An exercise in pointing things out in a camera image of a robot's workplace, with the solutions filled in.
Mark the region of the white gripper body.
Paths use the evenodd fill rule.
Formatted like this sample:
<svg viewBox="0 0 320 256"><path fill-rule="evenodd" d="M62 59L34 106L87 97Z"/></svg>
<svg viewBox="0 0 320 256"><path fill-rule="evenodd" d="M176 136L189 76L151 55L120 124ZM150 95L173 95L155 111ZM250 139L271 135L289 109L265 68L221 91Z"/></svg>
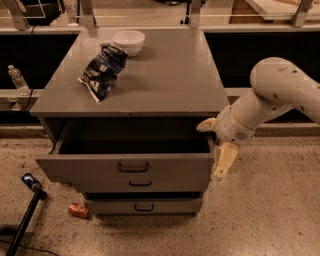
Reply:
<svg viewBox="0 0 320 256"><path fill-rule="evenodd" d="M215 133L221 142L241 144L254 135L257 123L256 111L229 105L218 114Z"/></svg>

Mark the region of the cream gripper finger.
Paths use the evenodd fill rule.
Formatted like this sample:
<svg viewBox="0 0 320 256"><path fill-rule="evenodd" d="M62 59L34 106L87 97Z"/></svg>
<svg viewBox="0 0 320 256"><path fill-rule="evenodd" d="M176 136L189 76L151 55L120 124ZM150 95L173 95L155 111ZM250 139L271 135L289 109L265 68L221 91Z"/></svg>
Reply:
<svg viewBox="0 0 320 256"><path fill-rule="evenodd" d="M215 131L215 126L216 126L216 119L212 117L202 121L200 124L197 125L196 129L199 132L209 132L209 131Z"/></svg>
<svg viewBox="0 0 320 256"><path fill-rule="evenodd" d="M221 180L226 176L238 153L239 147L234 143L224 142L215 147L212 174L216 179Z"/></svg>

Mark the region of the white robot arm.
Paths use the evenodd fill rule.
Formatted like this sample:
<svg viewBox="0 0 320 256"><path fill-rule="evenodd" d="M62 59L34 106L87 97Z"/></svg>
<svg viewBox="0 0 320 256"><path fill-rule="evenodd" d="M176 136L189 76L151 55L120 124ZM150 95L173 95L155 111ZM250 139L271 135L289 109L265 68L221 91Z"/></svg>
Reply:
<svg viewBox="0 0 320 256"><path fill-rule="evenodd" d="M239 145L263 123L296 109L320 123L320 83L280 57L259 61L250 73L251 88L197 130L216 134L212 172L223 178L233 165Z"/></svg>

